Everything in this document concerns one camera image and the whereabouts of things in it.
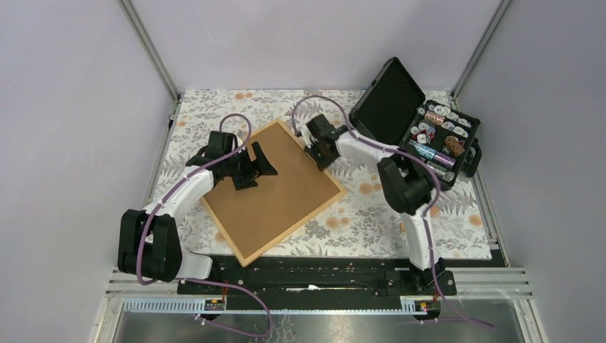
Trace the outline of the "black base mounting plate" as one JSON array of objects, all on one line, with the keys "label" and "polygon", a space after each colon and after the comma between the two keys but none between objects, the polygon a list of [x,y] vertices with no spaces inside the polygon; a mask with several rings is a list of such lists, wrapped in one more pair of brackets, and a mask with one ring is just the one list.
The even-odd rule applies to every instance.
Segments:
[{"label": "black base mounting plate", "polygon": [[257,293],[312,285],[380,296],[437,294],[432,272],[418,270],[408,258],[260,257],[243,267],[235,257],[213,255],[209,280]]}]

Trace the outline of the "small wooden block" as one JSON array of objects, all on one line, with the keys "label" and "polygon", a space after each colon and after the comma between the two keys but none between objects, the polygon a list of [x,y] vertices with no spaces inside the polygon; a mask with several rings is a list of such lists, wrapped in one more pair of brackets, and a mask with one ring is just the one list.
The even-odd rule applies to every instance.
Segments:
[{"label": "small wooden block", "polygon": [[432,206],[429,211],[429,215],[434,218],[441,212],[441,209],[438,206]]}]

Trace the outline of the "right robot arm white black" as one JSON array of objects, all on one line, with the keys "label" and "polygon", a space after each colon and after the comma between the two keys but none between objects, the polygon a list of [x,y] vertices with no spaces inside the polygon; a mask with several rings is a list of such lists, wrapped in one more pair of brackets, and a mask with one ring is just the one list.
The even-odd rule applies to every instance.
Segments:
[{"label": "right robot arm white black", "polygon": [[438,254],[429,215],[432,190],[439,182],[424,163],[397,146],[386,145],[361,135],[356,129],[330,124],[320,114],[296,128],[294,133],[304,141],[304,150],[320,170],[342,157],[377,170],[387,204],[401,216],[409,244],[409,260],[417,268],[409,278],[411,288],[428,294],[438,285],[434,269]]}]

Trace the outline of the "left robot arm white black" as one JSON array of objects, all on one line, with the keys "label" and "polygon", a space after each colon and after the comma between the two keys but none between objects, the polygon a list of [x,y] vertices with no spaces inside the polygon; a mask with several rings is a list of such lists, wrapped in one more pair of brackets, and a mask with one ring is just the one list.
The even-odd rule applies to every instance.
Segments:
[{"label": "left robot arm white black", "polygon": [[259,142],[211,131],[207,144],[186,162],[183,176],[160,199],[124,212],[118,270],[144,284],[178,278],[184,253],[177,227],[189,210],[226,178],[236,190],[243,190],[256,187],[259,177],[277,173]]}]

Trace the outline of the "open black chip case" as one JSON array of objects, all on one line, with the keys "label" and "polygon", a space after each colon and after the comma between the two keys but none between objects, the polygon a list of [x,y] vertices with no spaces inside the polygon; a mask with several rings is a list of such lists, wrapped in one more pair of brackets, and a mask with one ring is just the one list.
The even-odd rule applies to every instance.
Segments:
[{"label": "open black chip case", "polygon": [[476,133],[478,118],[427,98],[397,57],[388,59],[349,113],[358,131],[384,144],[397,145],[422,157],[451,189],[457,177],[473,177],[482,158]]}]

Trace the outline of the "floral patterned table mat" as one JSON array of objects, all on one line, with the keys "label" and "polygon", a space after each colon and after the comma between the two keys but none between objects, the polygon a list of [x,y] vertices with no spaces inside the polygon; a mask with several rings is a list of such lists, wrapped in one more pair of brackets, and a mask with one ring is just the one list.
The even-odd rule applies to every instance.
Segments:
[{"label": "floral patterned table mat", "polygon": [[[361,97],[360,90],[209,90],[184,92],[180,110],[159,170],[154,198],[181,177],[187,159],[219,127],[246,136],[281,120],[291,110],[301,120],[324,114],[335,126],[342,111]],[[353,161],[339,159],[329,168],[343,185],[344,196],[272,247],[267,255],[311,257],[406,257],[405,227],[384,200],[376,173]],[[472,180],[459,176],[435,204],[431,217],[435,248],[445,259],[489,259],[490,246]]]}]

